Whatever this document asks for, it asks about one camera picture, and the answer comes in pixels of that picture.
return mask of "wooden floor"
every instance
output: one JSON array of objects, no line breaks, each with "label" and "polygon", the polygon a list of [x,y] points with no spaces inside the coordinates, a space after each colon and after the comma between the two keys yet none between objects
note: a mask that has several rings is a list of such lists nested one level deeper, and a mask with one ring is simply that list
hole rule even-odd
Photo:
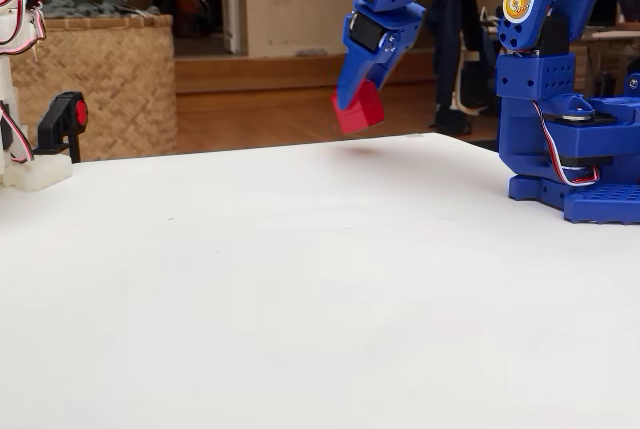
[{"label": "wooden floor", "polygon": [[[179,93],[178,150],[208,152],[346,139],[330,103],[331,88]],[[435,84],[389,85],[381,92],[385,123],[357,138],[428,132]],[[467,140],[495,137],[497,119],[473,118]]]}]

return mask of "red button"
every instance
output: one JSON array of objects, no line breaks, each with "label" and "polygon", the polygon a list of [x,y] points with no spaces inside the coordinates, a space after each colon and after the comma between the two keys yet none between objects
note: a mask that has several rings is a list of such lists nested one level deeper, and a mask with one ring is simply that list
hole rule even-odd
[{"label": "red button", "polygon": [[87,105],[83,101],[78,101],[76,104],[76,119],[81,126],[87,123]]}]

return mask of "cable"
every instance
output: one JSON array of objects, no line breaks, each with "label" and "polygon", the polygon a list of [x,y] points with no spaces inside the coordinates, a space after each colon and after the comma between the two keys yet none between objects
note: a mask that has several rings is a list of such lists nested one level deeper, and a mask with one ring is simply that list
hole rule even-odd
[{"label": "cable", "polygon": [[18,127],[16,122],[9,115],[9,112],[7,111],[7,108],[4,105],[4,102],[0,101],[0,121],[2,120],[3,117],[7,121],[7,124],[9,124],[9,127],[11,127],[13,132],[18,136],[18,139],[20,140],[22,148],[24,149],[24,152],[26,154],[26,157],[22,159],[18,159],[13,154],[11,154],[11,160],[19,164],[24,164],[27,161],[33,161],[34,159],[33,150],[31,149],[31,144],[29,144],[29,140],[27,139],[27,136],[24,135],[20,127]]},{"label": "cable", "polygon": [[[3,7],[10,3],[12,0],[4,0],[0,2],[0,7]],[[18,33],[20,32],[20,28],[22,27],[22,17],[23,17],[23,0],[18,0],[18,15],[16,17],[16,28],[13,30],[13,34],[6,41],[0,41],[0,46],[6,46],[11,41],[13,41]]]},{"label": "cable", "polygon": [[590,178],[579,178],[574,180],[569,180],[566,174],[564,173],[565,168],[562,167],[562,163],[560,162],[560,156],[558,155],[558,149],[556,147],[556,143],[551,137],[549,130],[547,129],[547,125],[544,121],[544,115],[542,114],[542,110],[540,109],[540,105],[536,101],[531,101],[533,106],[536,108],[536,112],[538,113],[538,117],[540,117],[540,124],[542,125],[542,131],[544,132],[544,137],[547,140],[547,145],[549,146],[549,154],[551,155],[551,163],[553,164],[553,168],[556,171],[556,174],[560,178],[560,181],[567,186],[571,187],[585,187],[591,186],[600,180],[600,171],[597,167],[592,167],[593,175]]}]

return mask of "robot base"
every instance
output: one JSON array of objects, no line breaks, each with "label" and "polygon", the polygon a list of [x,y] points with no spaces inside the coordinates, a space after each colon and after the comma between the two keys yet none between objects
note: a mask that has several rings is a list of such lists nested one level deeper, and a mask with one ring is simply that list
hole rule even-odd
[{"label": "robot base", "polygon": [[39,191],[71,177],[71,158],[64,154],[36,156],[27,164],[9,163],[0,181],[6,187]]},{"label": "robot base", "polygon": [[574,224],[640,224],[640,185],[636,184],[598,183],[574,188],[547,179],[515,176],[509,182],[509,197],[555,207]]}]

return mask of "desk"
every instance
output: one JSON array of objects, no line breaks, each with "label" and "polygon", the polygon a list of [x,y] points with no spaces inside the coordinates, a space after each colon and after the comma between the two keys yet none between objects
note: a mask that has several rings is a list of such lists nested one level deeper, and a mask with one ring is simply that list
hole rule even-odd
[{"label": "desk", "polygon": [[75,169],[0,191],[3,429],[640,423],[640,228],[509,200],[489,151]]}]

